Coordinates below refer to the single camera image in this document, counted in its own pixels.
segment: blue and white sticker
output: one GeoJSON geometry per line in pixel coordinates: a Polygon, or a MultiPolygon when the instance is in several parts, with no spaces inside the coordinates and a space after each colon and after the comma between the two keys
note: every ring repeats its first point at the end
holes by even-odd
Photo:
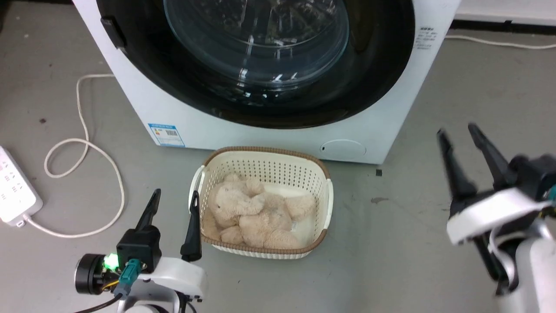
{"type": "Polygon", "coordinates": [[[149,124],[149,127],[161,146],[185,147],[174,125],[149,124]]]}

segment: white cable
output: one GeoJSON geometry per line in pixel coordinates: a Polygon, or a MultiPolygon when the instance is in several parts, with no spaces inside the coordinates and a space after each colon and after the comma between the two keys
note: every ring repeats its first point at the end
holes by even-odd
{"type": "Polygon", "coordinates": [[[445,39],[469,40],[469,41],[484,43],[486,45],[492,45],[492,46],[514,47],[514,48],[532,49],[532,50],[543,50],[543,49],[556,48],[556,44],[547,45],[547,46],[529,46],[529,45],[521,45],[519,43],[489,41],[489,40],[484,40],[484,39],[479,39],[479,38],[469,37],[469,36],[462,36],[462,35],[447,35],[444,38],[445,39]]]}
{"type": "Polygon", "coordinates": [[[112,167],[114,168],[114,171],[116,172],[116,176],[118,177],[118,184],[120,185],[120,193],[122,194],[122,202],[120,203],[120,208],[118,210],[118,213],[116,213],[116,216],[114,216],[114,218],[105,226],[95,230],[95,231],[91,231],[91,232],[87,232],[87,233],[82,233],[82,234],[74,234],[74,235],[68,235],[68,234],[60,234],[54,231],[51,231],[49,229],[44,228],[43,226],[37,224],[37,222],[33,221],[33,219],[30,216],[24,216],[24,219],[29,222],[29,224],[35,226],[36,228],[40,229],[41,231],[44,231],[47,234],[56,236],[56,237],[61,237],[61,238],[82,238],[82,237],[87,237],[87,236],[92,236],[94,234],[98,234],[104,230],[106,230],[108,227],[112,226],[120,217],[120,215],[122,215],[123,212],[123,208],[125,205],[125,193],[123,191],[123,182],[122,182],[122,176],[120,175],[120,170],[118,170],[118,166],[116,165],[116,163],[114,162],[114,160],[112,160],[112,158],[106,153],[104,152],[101,148],[97,147],[96,145],[94,145],[92,142],[89,141],[89,131],[87,130],[87,125],[85,124],[85,120],[83,119],[83,114],[81,112],[81,98],[80,98],[80,94],[79,94],[79,87],[81,85],[81,82],[85,79],[92,79],[92,78],[100,78],[100,77],[114,77],[113,74],[90,74],[90,75],[85,75],[83,77],[81,77],[79,80],[77,80],[77,86],[76,86],[76,94],[77,94],[77,110],[79,112],[79,119],[81,119],[81,124],[83,125],[83,129],[85,131],[85,140],[81,139],[81,138],[68,138],[66,140],[60,141],[59,143],[57,143],[56,145],[54,145],[50,151],[48,152],[48,154],[46,155],[46,158],[44,159],[44,171],[46,172],[46,174],[52,178],[61,178],[61,177],[65,177],[67,175],[69,175],[70,173],[72,173],[83,161],[83,159],[85,158],[85,156],[87,155],[87,151],[89,150],[89,147],[97,150],[100,154],[102,154],[106,159],[108,159],[108,161],[110,162],[110,164],[112,164],[112,167]],[[79,160],[75,163],[74,166],[72,166],[69,170],[67,170],[65,173],[62,174],[52,174],[50,172],[50,170],[48,169],[48,161],[50,159],[50,156],[52,155],[52,153],[58,149],[60,146],[65,145],[67,143],[82,143],[85,144],[85,149],[83,150],[83,154],[81,154],[81,157],[79,158],[79,160]]]}

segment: washing machine door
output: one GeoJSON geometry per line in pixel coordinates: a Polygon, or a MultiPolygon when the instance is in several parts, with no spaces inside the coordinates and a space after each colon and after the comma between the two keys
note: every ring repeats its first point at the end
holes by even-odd
{"type": "Polygon", "coordinates": [[[413,49],[411,0],[97,0],[116,47],[203,112],[304,128],[363,111],[413,49]]]}

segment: washing machine drum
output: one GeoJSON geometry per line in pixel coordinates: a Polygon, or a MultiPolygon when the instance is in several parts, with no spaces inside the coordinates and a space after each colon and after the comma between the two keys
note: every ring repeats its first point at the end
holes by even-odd
{"type": "Polygon", "coordinates": [[[415,34],[411,0],[97,3],[112,42],[161,89],[265,128],[324,125],[371,106],[404,71],[415,34]]]}

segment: white washing machine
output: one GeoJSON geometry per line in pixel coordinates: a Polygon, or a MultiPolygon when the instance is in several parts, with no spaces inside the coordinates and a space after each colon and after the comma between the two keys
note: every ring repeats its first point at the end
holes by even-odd
{"type": "Polygon", "coordinates": [[[386,158],[460,0],[75,0],[160,146],[386,158]]]}

